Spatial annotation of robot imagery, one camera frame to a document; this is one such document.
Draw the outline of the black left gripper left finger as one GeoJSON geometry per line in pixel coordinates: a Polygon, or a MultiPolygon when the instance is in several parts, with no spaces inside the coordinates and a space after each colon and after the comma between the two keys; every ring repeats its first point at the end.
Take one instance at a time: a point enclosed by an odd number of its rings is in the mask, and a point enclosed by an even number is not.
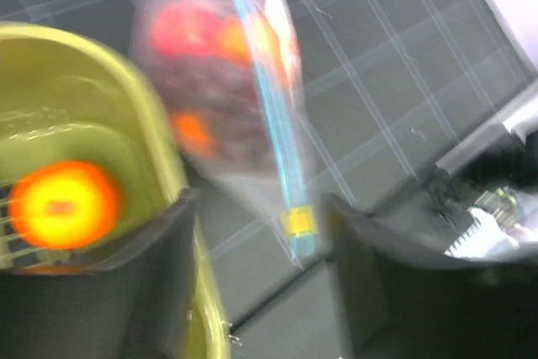
{"type": "Polygon", "coordinates": [[[90,265],[1,273],[3,358],[176,358],[195,286],[198,192],[90,265]]]}

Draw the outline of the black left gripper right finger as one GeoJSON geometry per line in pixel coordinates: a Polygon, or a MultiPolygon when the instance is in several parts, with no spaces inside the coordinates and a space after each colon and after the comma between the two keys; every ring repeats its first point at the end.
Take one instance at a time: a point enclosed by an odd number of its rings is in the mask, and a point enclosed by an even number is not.
{"type": "Polygon", "coordinates": [[[336,194],[325,223],[354,358],[534,358],[537,256],[463,261],[375,222],[336,194]]]}

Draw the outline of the orange toy tangerine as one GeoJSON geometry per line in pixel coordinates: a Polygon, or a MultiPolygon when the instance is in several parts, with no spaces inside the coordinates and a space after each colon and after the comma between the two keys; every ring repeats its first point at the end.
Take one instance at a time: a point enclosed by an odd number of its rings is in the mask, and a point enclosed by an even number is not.
{"type": "Polygon", "coordinates": [[[172,113],[171,124],[177,143],[185,151],[200,156],[213,154],[214,139],[198,114],[189,111],[172,113]]]}
{"type": "MultiPolygon", "coordinates": [[[[280,40],[263,14],[250,14],[247,23],[253,29],[254,40],[261,52],[265,64],[272,62],[276,67],[277,76],[282,85],[289,83],[285,66],[282,63],[280,40]]],[[[215,48],[218,55],[226,60],[247,66],[252,62],[251,51],[248,45],[243,24],[239,18],[227,18],[218,29],[215,37],[215,48]]]]}
{"type": "Polygon", "coordinates": [[[62,161],[28,173],[8,194],[8,218],[31,245],[75,250],[108,235],[123,211],[123,190],[103,168],[62,161]]]}

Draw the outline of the purple toy grape bunch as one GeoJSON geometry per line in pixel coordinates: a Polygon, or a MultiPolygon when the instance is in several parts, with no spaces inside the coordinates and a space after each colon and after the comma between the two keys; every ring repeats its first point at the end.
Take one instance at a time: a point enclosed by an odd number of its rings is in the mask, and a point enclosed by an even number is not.
{"type": "Polygon", "coordinates": [[[228,172],[276,170],[249,66],[217,56],[187,55],[159,60],[155,74],[170,117],[175,112],[194,112],[214,139],[211,156],[194,155],[180,146],[195,162],[228,172]]]}

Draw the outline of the clear zip top bag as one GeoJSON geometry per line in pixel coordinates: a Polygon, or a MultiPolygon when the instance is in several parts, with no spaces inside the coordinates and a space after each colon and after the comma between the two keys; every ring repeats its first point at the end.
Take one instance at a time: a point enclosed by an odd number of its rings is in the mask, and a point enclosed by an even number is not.
{"type": "Polygon", "coordinates": [[[287,0],[139,0],[131,55],[210,182],[314,254],[315,172],[287,0]]]}

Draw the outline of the red toy apple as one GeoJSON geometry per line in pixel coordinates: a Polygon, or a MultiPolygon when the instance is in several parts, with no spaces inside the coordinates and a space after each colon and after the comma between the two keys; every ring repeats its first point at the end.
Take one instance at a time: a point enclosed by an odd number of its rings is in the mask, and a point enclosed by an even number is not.
{"type": "Polygon", "coordinates": [[[164,7],[152,20],[149,46],[157,55],[177,57],[220,56],[218,36],[224,17],[201,3],[175,2],[164,7]]]}

